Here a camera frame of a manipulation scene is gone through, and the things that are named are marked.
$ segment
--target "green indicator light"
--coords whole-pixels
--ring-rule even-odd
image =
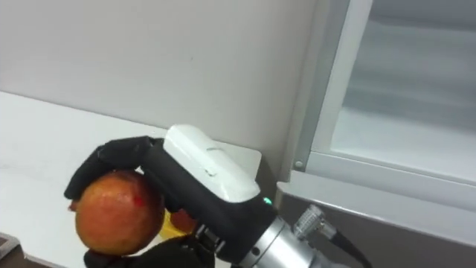
[[[263,200],[264,200],[265,203],[268,204],[268,205],[271,205],[271,204],[273,203],[268,197],[263,198]]]

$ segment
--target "yellow object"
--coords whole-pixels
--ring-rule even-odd
[[[160,235],[162,239],[167,240],[174,237],[184,236],[186,234],[186,232],[182,232],[173,226],[173,224],[170,222],[170,212],[166,209],[164,225],[162,226],[162,229],[158,235]]]

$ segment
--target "robotic hand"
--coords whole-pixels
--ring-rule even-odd
[[[304,228],[292,230],[264,201],[254,178],[192,126],[171,127],[165,138],[125,138],[99,146],[71,178],[65,197],[79,200],[96,178],[111,170],[136,168],[164,196],[167,210],[183,208],[199,227],[193,235],[160,243],[139,257],[117,259],[87,252],[88,267],[214,267],[215,256],[242,268],[337,265],[303,235],[304,229],[320,229],[331,230],[334,237],[334,229],[324,228],[320,217],[307,217],[297,226]],[[167,264],[167,259],[178,262]]]

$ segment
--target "cable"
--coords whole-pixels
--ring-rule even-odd
[[[372,268],[372,264],[365,257],[359,249],[350,240],[347,239],[341,232],[337,231],[335,235],[329,239],[331,243],[336,245],[339,249],[344,250],[347,254],[355,258],[362,264],[364,268]]]

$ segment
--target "metal connector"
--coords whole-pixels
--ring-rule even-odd
[[[322,210],[316,205],[309,205],[294,224],[292,231],[298,239],[303,240],[316,230],[328,239],[332,239],[337,233],[335,227],[326,221]]]

